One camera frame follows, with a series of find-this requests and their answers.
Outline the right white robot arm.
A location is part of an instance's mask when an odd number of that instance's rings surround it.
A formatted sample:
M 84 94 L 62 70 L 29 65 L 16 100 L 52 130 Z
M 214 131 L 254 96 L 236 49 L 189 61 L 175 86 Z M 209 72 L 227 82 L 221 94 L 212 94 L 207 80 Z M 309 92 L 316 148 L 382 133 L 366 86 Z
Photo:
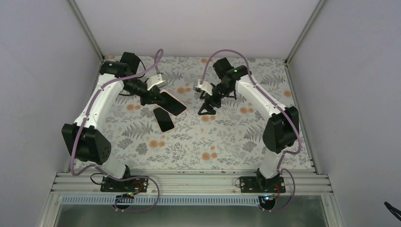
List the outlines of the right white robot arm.
M 215 109 L 221 107 L 223 98 L 236 98 L 236 94 L 255 106 L 267 121 L 262 140 L 268 149 L 256 170 L 256 186 L 259 191 L 268 192 L 278 184 L 280 165 L 288 153 L 287 148 L 298 142 L 298 150 L 302 149 L 299 111 L 294 106 L 281 104 L 258 84 L 248 63 L 233 67 L 227 58 L 222 58 L 213 64 L 213 69 L 220 80 L 218 84 L 208 83 L 204 77 L 194 83 L 194 90 L 204 101 L 198 114 L 215 115 Z

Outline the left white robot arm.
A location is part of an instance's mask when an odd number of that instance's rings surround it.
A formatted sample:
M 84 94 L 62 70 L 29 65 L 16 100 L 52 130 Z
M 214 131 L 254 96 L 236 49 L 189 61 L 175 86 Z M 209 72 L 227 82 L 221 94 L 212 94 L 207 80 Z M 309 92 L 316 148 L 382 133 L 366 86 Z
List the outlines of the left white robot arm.
M 166 81 L 158 70 L 164 50 L 156 52 L 154 63 L 137 73 L 134 54 L 125 52 L 121 61 L 102 64 L 96 88 L 84 110 L 72 124 L 64 124 L 61 132 L 70 153 L 70 173 L 78 176 L 95 168 L 113 180 L 113 186 L 124 192 L 131 187 L 129 168 L 111 154 L 112 145 L 103 135 L 105 120 L 113 101 L 121 91 L 140 98 L 141 105 L 165 104 L 159 86 Z

